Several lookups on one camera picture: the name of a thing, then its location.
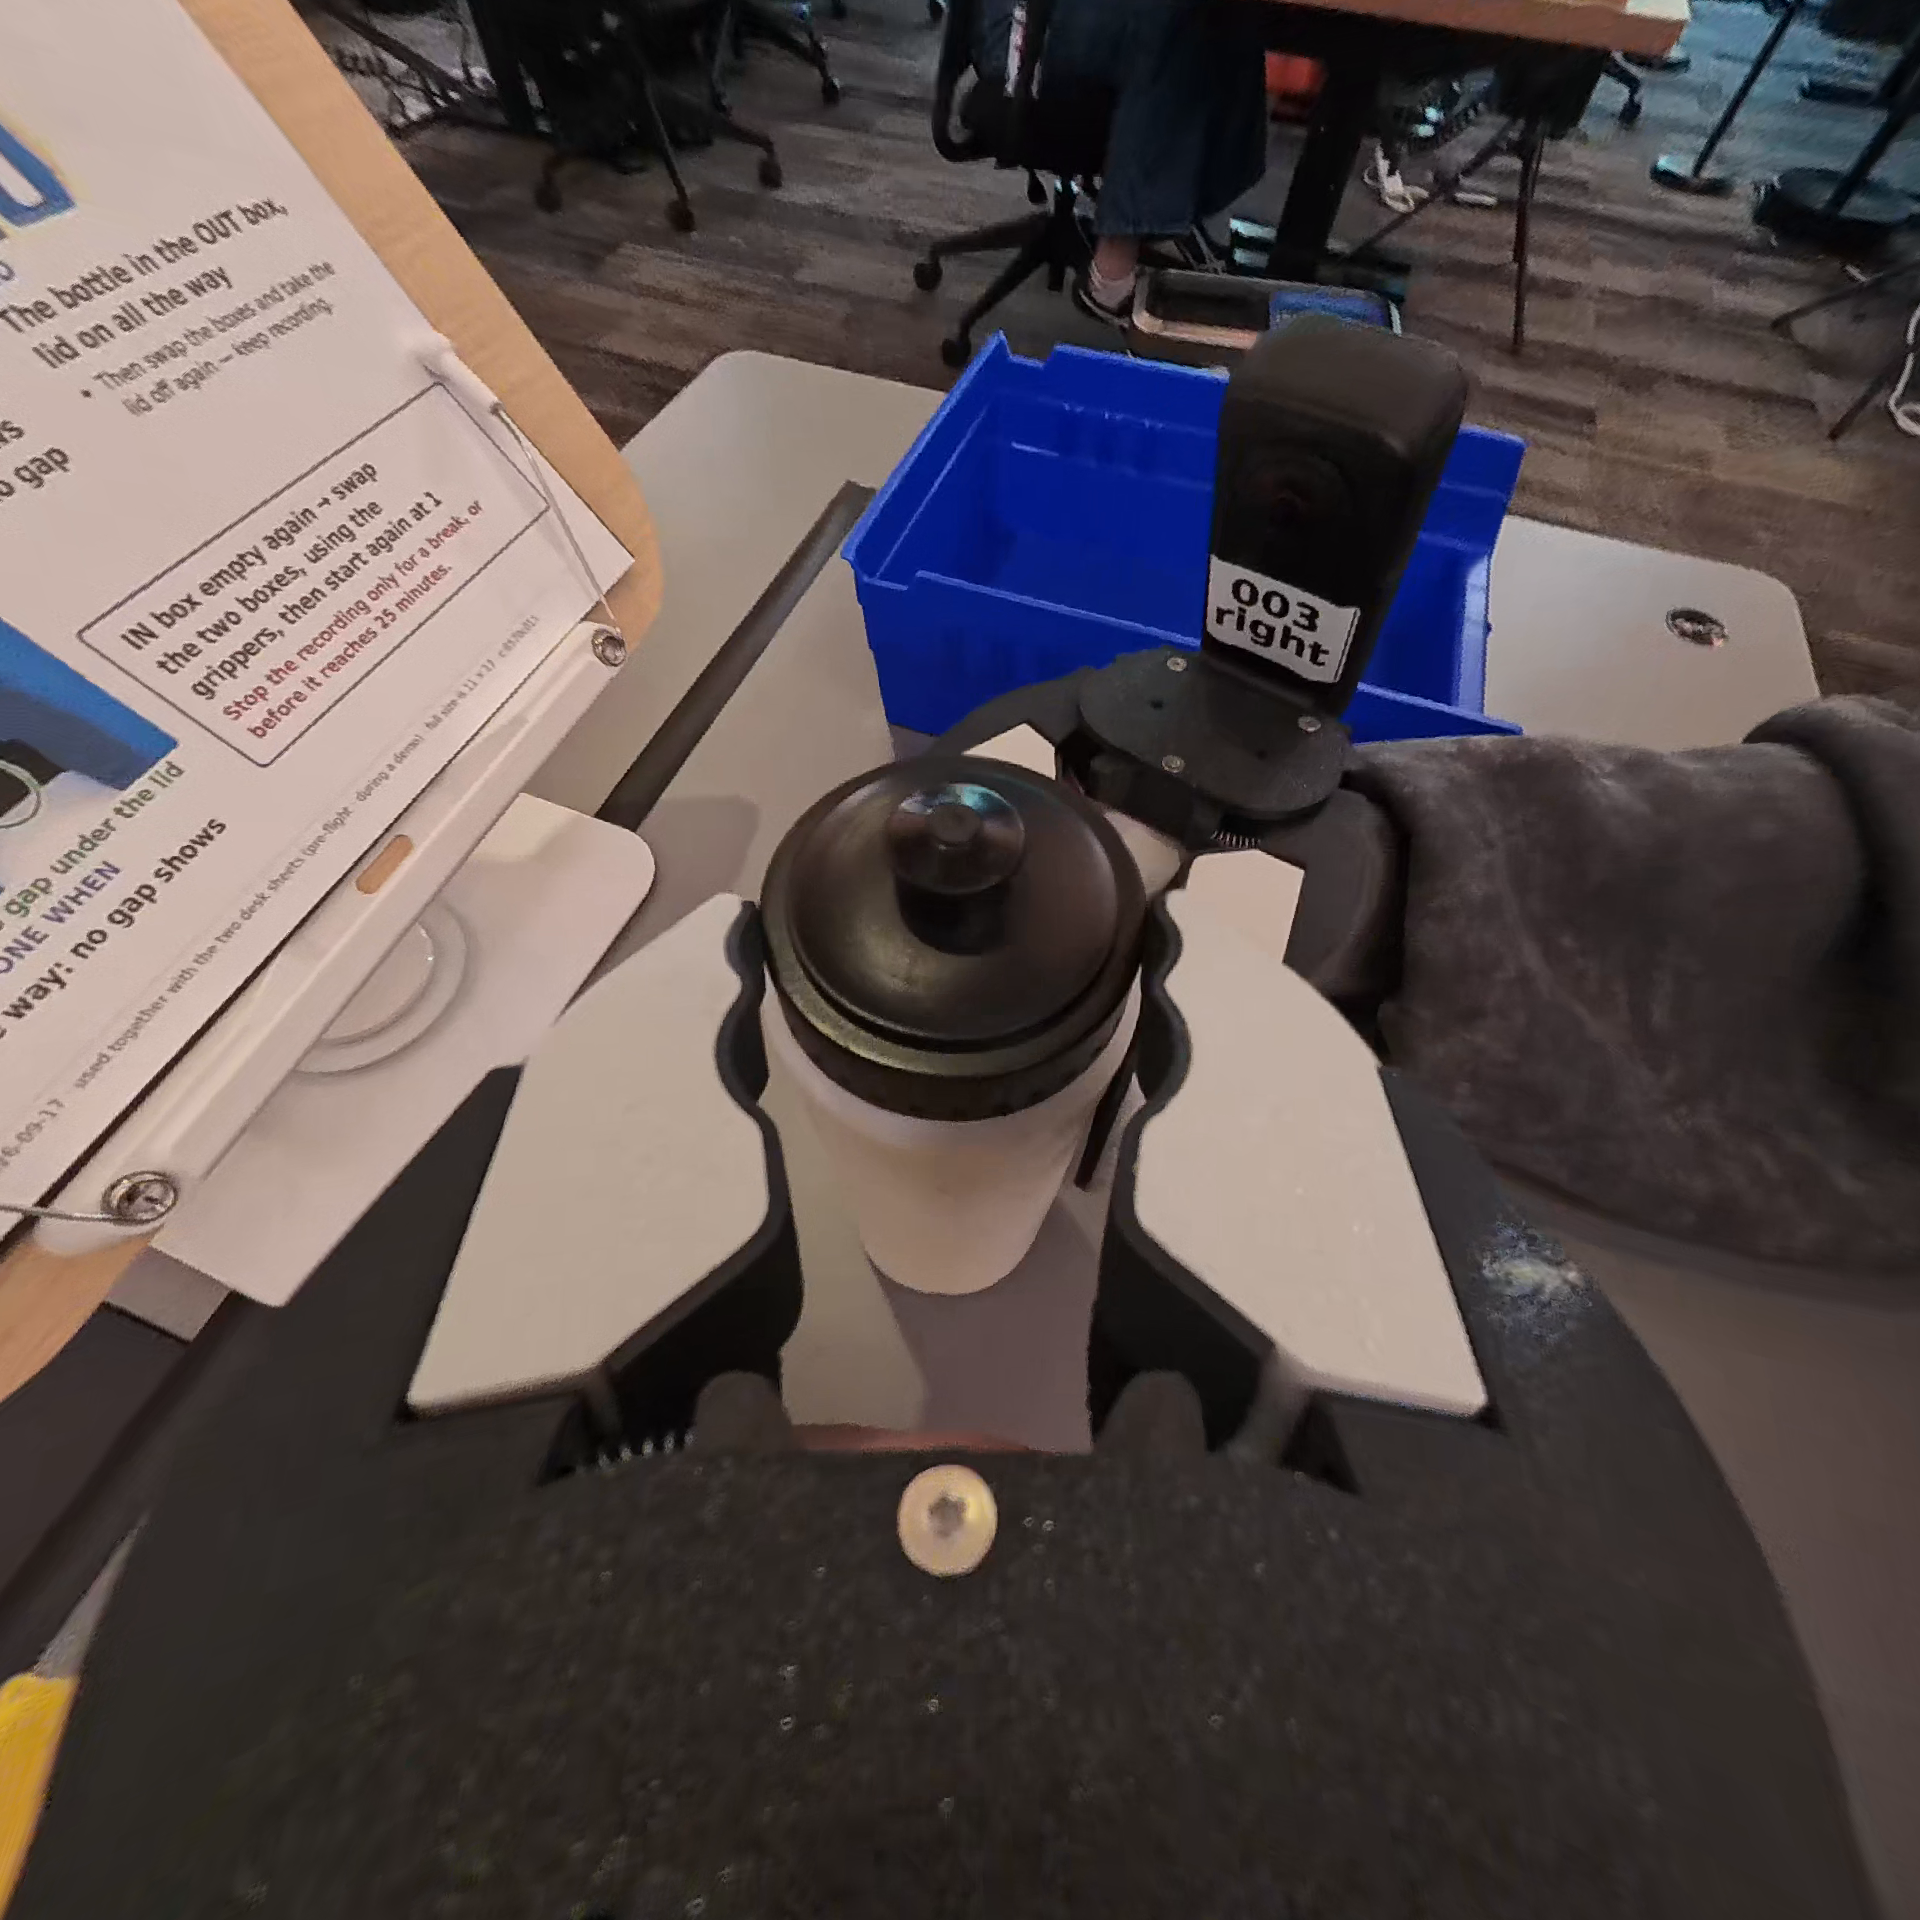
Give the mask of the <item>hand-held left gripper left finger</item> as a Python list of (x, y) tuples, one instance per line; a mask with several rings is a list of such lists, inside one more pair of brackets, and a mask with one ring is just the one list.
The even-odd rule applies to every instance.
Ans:
[(408, 1412), (568, 1398), (619, 1440), (688, 1433), (713, 1379), (779, 1360), (805, 1272), (763, 1112), (751, 903), (718, 894), (541, 1038), (424, 1336)]

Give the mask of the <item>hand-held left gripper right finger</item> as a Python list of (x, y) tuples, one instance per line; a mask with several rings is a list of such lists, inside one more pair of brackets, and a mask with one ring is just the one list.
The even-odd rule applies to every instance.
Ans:
[(1105, 1433), (1173, 1375), (1204, 1450), (1286, 1450), (1322, 1399), (1493, 1408), (1369, 1049), (1198, 888), (1154, 908), (1141, 1110), (1115, 1138), (1089, 1336)]

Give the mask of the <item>blue plastic bin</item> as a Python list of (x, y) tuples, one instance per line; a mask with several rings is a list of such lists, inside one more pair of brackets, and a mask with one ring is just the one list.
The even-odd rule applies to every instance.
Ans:
[[(1199, 641), (1226, 375), (978, 350), (845, 542), (889, 720), (948, 735), (1019, 687)], [(1462, 425), (1368, 674), (1356, 743), (1490, 716), (1493, 560), (1524, 445)]]

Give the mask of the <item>black bottle lid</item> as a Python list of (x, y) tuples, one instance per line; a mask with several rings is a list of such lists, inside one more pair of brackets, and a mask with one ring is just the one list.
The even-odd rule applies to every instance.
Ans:
[(841, 1092), (942, 1125), (1080, 1079), (1141, 972), (1145, 885), (1049, 774), (929, 754), (812, 805), (760, 882), (779, 1015)]

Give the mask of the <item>white plastic bottle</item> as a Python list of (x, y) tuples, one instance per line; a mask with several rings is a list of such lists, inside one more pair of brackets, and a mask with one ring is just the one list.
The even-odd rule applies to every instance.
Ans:
[(970, 1121), (890, 1112), (845, 1092), (805, 1057), (779, 1010), (760, 1015), (760, 1038), (877, 1272), (963, 1298), (1007, 1279), (1036, 1240), (1137, 1022), (1141, 991), (1128, 991), (1115, 1034), (1076, 1081), (1019, 1112)]

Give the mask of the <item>yellow plastic bin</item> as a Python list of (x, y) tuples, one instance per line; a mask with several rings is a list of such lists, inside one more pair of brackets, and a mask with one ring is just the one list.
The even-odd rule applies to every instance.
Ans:
[(28, 1672), (2, 1682), (2, 1883), (7, 1884), (29, 1849), (72, 1701), (72, 1677)]

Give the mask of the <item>black office chair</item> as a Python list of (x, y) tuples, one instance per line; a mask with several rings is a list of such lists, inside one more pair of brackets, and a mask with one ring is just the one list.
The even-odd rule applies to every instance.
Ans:
[(933, 71), (932, 138), (948, 165), (993, 167), (1026, 181), (1026, 211), (932, 238), (916, 261), (916, 286), (939, 289), (948, 262), (1001, 261), (939, 338), (948, 372), (963, 372), (986, 316), (1031, 277), (1051, 293), (1092, 268), (1095, 203), (1114, 132), (1114, 92), (1082, 79), (1049, 79), (1053, 4), (1012, 4), (998, 59), (978, 56), (984, 4), (948, 4)]

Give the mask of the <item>wooden table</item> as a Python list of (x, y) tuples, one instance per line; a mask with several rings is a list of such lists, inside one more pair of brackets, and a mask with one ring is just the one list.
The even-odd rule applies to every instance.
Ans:
[(1472, 71), (1516, 48), (1667, 54), (1688, 4), (1264, 4), (1262, 47), (1318, 63), (1309, 116), (1264, 277), (1318, 278), (1330, 235), (1388, 75)]

